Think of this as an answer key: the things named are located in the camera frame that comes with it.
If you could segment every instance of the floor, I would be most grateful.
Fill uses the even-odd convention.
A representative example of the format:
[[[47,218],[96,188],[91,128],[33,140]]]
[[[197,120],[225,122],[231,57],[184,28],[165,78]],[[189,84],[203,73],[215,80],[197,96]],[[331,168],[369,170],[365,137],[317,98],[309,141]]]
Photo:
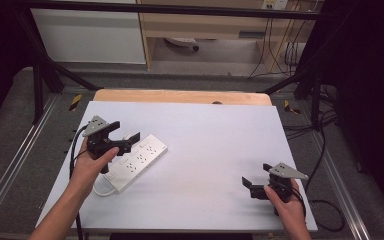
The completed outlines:
[[[116,69],[102,68],[91,70],[76,65],[73,69],[86,80],[102,84],[106,88],[147,88],[147,89],[184,89],[184,90],[213,90],[213,91],[244,91],[255,92],[263,90],[290,74],[285,61],[279,65],[285,72],[275,75],[266,74],[263,64],[259,63],[259,54],[255,42],[251,41],[222,41],[198,40],[200,50],[173,46],[159,39],[156,43],[154,64],[151,70],[137,66],[117,66]],[[86,103],[93,97],[92,92],[79,88],[68,79],[63,79],[66,90],[56,96],[55,107],[47,119],[46,126],[27,153],[23,166],[20,166],[17,177],[6,197],[0,203],[0,239],[25,239],[37,221],[40,205],[46,201],[47,194],[53,185],[53,179],[59,172],[61,160],[70,146],[72,130],[78,126]],[[8,166],[12,164],[13,156],[23,143],[27,133],[32,128],[33,94],[31,72],[20,72],[14,80],[14,86],[0,110],[0,180]],[[308,124],[304,113],[285,111],[285,100],[290,107],[304,111],[308,101],[295,101],[292,95],[295,85],[282,89],[273,94],[271,99],[278,107],[283,125]],[[68,108],[73,97],[82,93],[82,101],[74,112]],[[322,110],[329,109],[328,104],[322,105]],[[325,128],[328,151],[325,153],[335,161],[340,175],[352,196],[358,213],[370,234],[370,239],[384,239],[384,198],[376,183],[369,175],[360,174],[352,151],[343,137],[340,126],[331,124]],[[317,135],[304,134],[289,140],[291,152],[300,171],[311,172],[320,155],[317,147]],[[312,199],[324,199],[337,206],[338,193],[332,187],[327,174],[326,164],[322,164],[314,177],[308,196]],[[312,209],[316,218],[331,227],[340,225],[340,218],[328,206],[314,206]],[[338,232],[330,232],[320,228],[312,233],[315,239],[354,239],[352,226],[346,224]],[[284,234],[276,233],[274,239],[282,239]],[[267,234],[255,235],[254,239],[273,239]]]

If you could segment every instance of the white power strip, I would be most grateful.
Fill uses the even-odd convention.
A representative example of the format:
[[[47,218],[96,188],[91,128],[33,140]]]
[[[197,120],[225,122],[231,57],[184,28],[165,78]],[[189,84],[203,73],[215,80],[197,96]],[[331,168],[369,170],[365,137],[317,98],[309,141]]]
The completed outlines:
[[[125,153],[112,164],[104,177],[117,191],[122,192],[165,152],[167,146],[150,134],[133,147],[130,153]]]

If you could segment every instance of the white tabletop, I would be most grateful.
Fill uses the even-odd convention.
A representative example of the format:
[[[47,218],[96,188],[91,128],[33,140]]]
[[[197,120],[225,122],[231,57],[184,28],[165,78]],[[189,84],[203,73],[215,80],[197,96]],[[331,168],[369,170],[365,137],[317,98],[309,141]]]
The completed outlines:
[[[79,128],[94,115],[120,121],[110,134],[153,134],[168,152],[122,193],[93,192],[80,210],[82,227],[94,231],[264,232],[282,230],[273,206],[251,199],[244,176],[267,184],[263,163],[295,168],[276,107],[184,103],[90,102]],[[76,152],[80,148],[80,137]],[[40,222],[68,183],[70,152]],[[307,227],[317,230],[307,205]]]

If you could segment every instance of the gray mounting plate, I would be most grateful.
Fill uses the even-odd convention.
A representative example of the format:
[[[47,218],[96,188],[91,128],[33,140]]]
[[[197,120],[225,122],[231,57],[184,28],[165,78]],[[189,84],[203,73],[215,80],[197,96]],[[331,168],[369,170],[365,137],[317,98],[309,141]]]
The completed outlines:
[[[276,166],[270,168],[269,172],[273,175],[282,177],[282,178],[294,178],[294,179],[304,179],[307,180],[308,176],[298,172],[297,170],[289,167],[284,163],[279,163]]]
[[[93,116],[92,120],[87,125],[85,132],[83,133],[83,137],[87,137],[98,132],[99,130],[105,128],[108,124],[109,123],[100,118],[98,115]]]

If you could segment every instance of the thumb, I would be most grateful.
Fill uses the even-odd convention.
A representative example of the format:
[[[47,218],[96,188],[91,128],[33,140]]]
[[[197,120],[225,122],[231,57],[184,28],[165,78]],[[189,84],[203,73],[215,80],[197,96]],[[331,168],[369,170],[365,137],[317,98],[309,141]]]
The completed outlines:
[[[270,202],[274,205],[277,211],[280,211],[283,208],[283,201],[279,198],[277,193],[268,185],[264,185],[264,191]]]
[[[103,168],[107,163],[111,162],[115,156],[117,156],[119,150],[120,149],[118,147],[111,148],[104,155],[98,158],[96,162],[98,162],[98,165]]]

